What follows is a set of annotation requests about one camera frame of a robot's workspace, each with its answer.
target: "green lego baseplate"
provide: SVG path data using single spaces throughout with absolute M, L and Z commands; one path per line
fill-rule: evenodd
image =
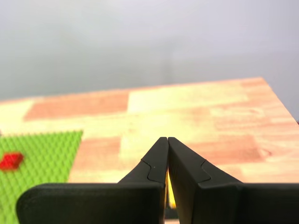
M 20 152 L 15 171 L 0 170 L 0 224 L 18 224 L 15 205 L 27 189 L 41 183 L 66 182 L 81 142 L 82 131 L 0 137 L 0 158 Z

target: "gray wall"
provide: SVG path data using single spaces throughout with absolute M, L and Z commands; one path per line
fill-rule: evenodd
M 263 76 L 299 119 L 298 0 L 0 1 L 0 99 Z

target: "reddish wood plank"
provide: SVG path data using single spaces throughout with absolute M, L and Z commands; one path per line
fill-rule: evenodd
M 125 112 L 127 106 L 127 91 L 52 97 L 35 103 L 24 117 L 24 120 L 62 119 L 74 116 Z

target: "wooden table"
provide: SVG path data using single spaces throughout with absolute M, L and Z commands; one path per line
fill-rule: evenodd
M 243 182 L 299 182 L 299 127 L 262 78 L 0 103 L 3 135 L 80 129 L 69 182 L 119 181 L 160 136 Z

